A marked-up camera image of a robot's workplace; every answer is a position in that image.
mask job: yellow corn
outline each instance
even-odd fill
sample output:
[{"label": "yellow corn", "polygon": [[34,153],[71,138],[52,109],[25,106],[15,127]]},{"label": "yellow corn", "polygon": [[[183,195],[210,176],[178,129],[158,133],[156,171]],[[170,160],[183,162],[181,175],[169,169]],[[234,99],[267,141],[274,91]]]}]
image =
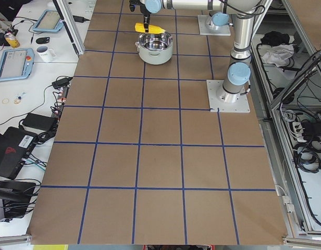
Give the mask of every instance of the yellow corn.
[{"label": "yellow corn", "polygon": [[[139,33],[145,33],[144,25],[140,22],[135,24],[135,31]],[[161,34],[164,33],[166,30],[162,29],[161,27],[149,24],[149,33],[151,34]]]}]

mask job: bottle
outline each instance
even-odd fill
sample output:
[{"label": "bottle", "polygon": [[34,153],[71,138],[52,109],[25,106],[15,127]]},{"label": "bottle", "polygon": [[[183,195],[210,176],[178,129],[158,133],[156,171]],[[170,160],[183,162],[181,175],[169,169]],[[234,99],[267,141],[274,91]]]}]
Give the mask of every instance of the bottle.
[{"label": "bottle", "polygon": [[4,35],[4,38],[12,48],[18,48],[20,46],[20,43],[18,42],[17,38],[12,33],[6,33]]}]

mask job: white mug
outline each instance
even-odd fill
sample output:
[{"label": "white mug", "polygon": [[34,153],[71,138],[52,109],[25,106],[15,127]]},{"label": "white mug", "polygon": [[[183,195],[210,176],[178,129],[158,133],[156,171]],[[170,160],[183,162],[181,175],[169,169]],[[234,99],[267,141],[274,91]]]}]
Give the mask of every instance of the white mug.
[{"label": "white mug", "polygon": [[54,50],[44,45],[38,47],[36,49],[36,52],[39,54],[39,56],[45,63],[50,63],[56,57]]}]

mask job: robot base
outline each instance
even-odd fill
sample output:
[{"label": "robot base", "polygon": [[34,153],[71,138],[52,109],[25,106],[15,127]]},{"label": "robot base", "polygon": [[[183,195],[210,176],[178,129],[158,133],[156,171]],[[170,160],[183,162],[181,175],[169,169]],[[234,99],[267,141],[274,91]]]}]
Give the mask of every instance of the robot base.
[{"label": "robot base", "polygon": [[200,35],[224,35],[224,36],[230,36],[230,28],[228,25],[224,25],[219,27],[217,30],[209,29],[206,26],[208,16],[207,15],[198,15],[197,19],[199,21],[199,29],[200,29]]},{"label": "robot base", "polygon": [[223,84],[222,80],[207,80],[209,107],[211,112],[249,113],[250,107],[246,95],[240,95],[235,103],[225,103],[216,96],[216,90]]}]

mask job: red logo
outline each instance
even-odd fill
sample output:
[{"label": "red logo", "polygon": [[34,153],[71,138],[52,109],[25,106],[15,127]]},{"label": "red logo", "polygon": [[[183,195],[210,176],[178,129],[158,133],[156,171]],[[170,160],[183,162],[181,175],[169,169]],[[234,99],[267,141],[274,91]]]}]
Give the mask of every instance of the red logo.
[{"label": "red logo", "polygon": [[16,150],[13,147],[7,147],[5,150],[5,154],[16,153]]}]

